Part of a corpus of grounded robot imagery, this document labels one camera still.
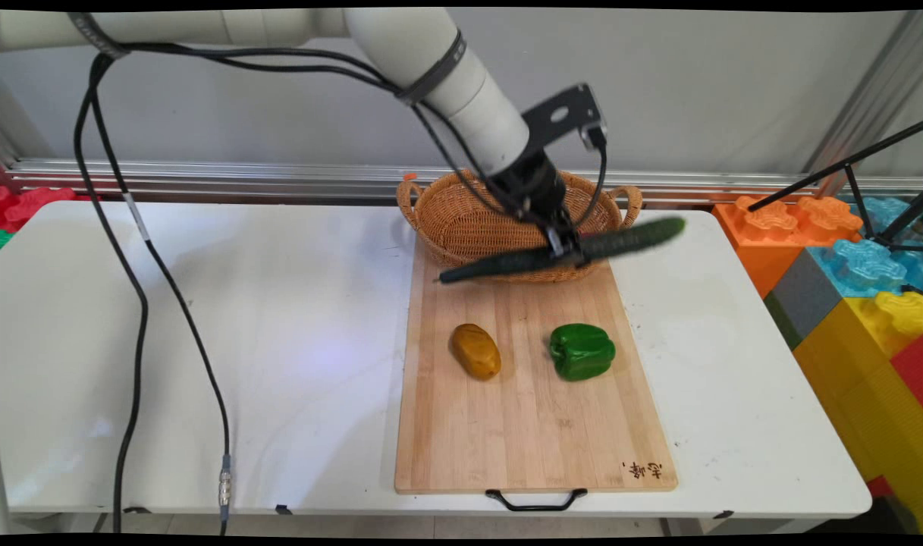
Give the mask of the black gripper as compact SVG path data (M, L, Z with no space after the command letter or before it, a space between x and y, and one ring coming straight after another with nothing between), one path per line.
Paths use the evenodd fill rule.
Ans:
M545 232L549 256L555 262L589 264L582 251L580 220L565 207L567 187L546 152L524 156L491 176L491 194L517 220Z

